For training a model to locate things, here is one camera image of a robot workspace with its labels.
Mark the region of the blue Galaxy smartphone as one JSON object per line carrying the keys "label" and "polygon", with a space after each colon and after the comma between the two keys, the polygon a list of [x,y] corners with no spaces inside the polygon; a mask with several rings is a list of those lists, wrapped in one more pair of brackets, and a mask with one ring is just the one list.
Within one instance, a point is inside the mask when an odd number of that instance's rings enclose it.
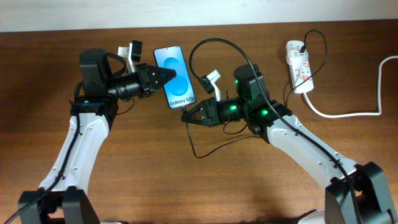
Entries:
{"label": "blue Galaxy smartphone", "polygon": [[154,58],[158,67],[175,70],[176,72],[176,76],[164,85],[169,108],[177,109],[194,104],[196,96],[181,46],[155,49]]}

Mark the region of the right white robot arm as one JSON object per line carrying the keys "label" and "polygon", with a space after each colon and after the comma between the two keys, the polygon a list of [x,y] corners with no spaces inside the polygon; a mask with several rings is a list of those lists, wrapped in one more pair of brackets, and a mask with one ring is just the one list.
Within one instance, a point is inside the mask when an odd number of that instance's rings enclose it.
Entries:
{"label": "right white robot arm", "polygon": [[299,223],[397,223],[383,170],[360,165],[312,134],[284,105],[269,98],[257,65],[234,71],[238,97],[203,100],[182,115],[184,123],[217,126],[245,120],[249,130],[285,152],[325,193],[325,209],[304,214]]}

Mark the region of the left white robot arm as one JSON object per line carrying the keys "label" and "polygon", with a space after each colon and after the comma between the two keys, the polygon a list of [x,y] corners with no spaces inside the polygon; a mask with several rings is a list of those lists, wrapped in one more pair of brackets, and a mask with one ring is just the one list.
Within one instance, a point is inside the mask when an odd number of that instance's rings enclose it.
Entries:
{"label": "left white robot arm", "polygon": [[99,223],[87,190],[98,151],[108,137],[119,101],[153,95],[176,77],[175,70],[140,63],[140,42],[126,56],[104,49],[80,54],[82,81],[71,102],[68,134],[55,164],[36,191],[25,191],[7,223]]}

